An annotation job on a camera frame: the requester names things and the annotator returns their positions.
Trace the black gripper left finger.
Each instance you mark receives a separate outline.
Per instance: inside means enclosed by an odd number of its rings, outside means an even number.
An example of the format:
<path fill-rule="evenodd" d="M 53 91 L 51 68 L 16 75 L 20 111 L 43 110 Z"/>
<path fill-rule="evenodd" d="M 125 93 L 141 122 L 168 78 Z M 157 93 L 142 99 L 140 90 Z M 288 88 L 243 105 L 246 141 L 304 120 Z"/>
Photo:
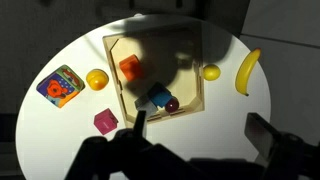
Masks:
<path fill-rule="evenodd" d="M 133 134 L 136 137 L 144 138 L 146 136 L 146 112 L 144 110 L 139 111 L 136 117 L 136 121 L 133 127 Z"/>

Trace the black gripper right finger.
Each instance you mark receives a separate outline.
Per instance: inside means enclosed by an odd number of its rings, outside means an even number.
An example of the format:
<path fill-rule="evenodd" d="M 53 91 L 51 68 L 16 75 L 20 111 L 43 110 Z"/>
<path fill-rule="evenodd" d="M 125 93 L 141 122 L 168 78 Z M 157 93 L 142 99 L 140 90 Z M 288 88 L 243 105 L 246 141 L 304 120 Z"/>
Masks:
<path fill-rule="evenodd" d="M 281 139 L 277 131 L 258 113 L 248 113 L 244 134 L 259 154 L 269 161 L 274 153 L 275 145 Z"/>

